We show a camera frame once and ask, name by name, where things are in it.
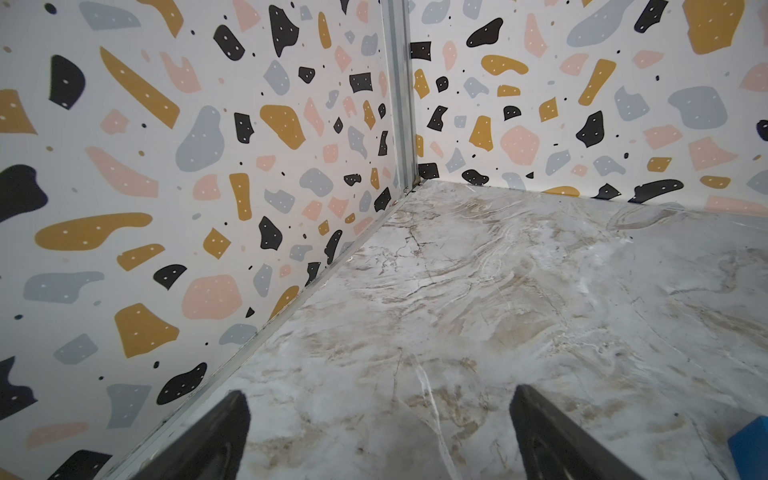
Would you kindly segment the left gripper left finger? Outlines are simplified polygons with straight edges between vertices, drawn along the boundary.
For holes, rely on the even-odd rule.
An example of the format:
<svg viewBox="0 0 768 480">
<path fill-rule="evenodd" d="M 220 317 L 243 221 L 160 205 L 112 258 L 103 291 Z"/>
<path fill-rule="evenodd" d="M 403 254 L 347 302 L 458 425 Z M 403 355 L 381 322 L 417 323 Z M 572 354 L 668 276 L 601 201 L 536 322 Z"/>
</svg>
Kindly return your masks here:
<svg viewBox="0 0 768 480">
<path fill-rule="evenodd" d="M 242 462 L 250 423 L 246 396 L 239 390 L 231 391 L 134 477 L 232 480 Z"/>
</svg>

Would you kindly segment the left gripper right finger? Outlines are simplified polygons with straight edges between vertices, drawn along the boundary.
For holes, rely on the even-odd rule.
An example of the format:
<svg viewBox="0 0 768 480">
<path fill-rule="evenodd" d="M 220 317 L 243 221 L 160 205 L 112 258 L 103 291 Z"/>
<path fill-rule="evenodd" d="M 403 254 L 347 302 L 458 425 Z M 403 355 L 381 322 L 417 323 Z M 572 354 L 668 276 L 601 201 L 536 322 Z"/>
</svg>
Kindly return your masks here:
<svg viewBox="0 0 768 480">
<path fill-rule="evenodd" d="M 640 477 L 531 385 L 516 387 L 509 412 L 529 479 Z"/>
</svg>

